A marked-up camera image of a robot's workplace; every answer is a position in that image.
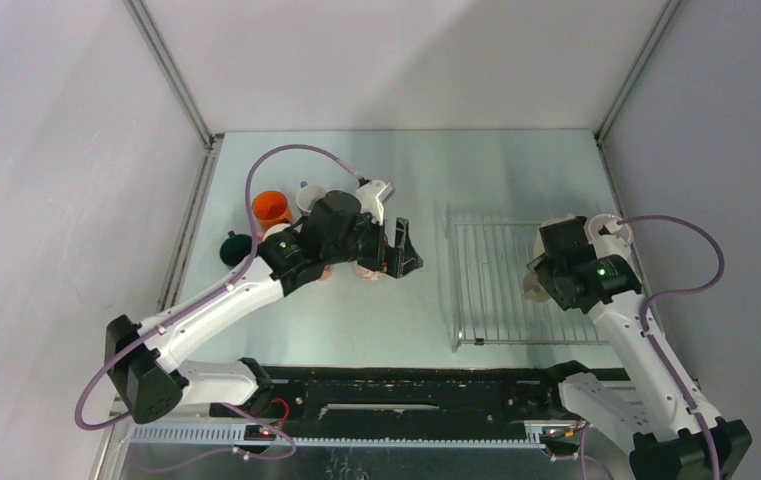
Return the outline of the pink patterned mug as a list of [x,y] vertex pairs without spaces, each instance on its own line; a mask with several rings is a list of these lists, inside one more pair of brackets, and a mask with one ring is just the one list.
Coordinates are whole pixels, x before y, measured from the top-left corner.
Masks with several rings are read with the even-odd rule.
[[359,279],[367,282],[380,281],[385,277],[383,272],[372,271],[358,264],[353,265],[353,270]]

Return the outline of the beige mug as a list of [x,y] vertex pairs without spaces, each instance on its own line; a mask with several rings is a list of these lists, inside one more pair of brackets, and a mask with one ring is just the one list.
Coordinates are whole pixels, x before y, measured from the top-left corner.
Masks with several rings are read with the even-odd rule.
[[552,299],[551,295],[540,284],[534,272],[528,272],[522,279],[523,296],[536,303],[545,303]]

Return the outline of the small pink cup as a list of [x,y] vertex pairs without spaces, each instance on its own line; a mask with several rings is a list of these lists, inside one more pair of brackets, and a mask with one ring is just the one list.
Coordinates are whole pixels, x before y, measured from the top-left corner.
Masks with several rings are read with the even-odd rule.
[[330,279],[332,274],[333,274],[333,266],[332,265],[328,265],[328,266],[326,266],[322,270],[322,273],[321,273],[321,276],[319,277],[319,280],[320,281],[327,281],[327,280]]

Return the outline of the light blue mug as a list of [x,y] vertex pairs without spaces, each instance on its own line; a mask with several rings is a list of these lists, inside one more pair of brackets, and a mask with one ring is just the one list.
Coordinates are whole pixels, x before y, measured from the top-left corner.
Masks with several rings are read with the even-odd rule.
[[323,199],[327,193],[328,190],[321,185],[301,181],[300,188],[295,195],[295,205],[302,215],[308,215],[314,204]]

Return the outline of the orange mug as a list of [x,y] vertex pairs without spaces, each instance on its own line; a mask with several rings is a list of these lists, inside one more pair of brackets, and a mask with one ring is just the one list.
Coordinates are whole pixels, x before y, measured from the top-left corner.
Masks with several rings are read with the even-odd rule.
[[279,224],[294,222],[288,198],[279,191],[258,194],[251,203],[252,214],[263,231]]

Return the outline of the dark green mug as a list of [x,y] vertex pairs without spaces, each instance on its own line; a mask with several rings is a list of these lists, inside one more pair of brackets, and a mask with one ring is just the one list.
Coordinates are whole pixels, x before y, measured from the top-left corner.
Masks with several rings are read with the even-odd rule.
[[252,244],[251,236],[229,231],[219,247],[219,259],[228,268],[235,268],[250,254]]

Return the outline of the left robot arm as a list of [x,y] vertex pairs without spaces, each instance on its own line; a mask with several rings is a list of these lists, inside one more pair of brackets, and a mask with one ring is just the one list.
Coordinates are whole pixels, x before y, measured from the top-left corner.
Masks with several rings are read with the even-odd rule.
[[253,359],[201,363],[190,355],[246,315],[319,280],[324,269],[355,263],[402,278],[422,268],[397,218],[388,240],[381,215],[351,193],[334,190],[312,205],[297,225],[271,228],[243,267],[209,290],[138,323],[121,315],[106,327],[107,375],[137,424],[152,423],[176,407],[226,403],[260,416],[272,403],[270,379]]

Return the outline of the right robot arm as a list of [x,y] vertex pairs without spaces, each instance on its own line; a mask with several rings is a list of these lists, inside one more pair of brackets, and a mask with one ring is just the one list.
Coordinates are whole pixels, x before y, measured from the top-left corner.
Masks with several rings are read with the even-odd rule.
[[540,290],[586,315],[613,348],[639,396],[635,407],[582,364],[553,367],[537,392],[541,411],[596,427],[628,457],[637,479],[729,479],[752,444],[689,376],[650,313],[632,260],[634,219],[570,215],[540,225],[528,264]]

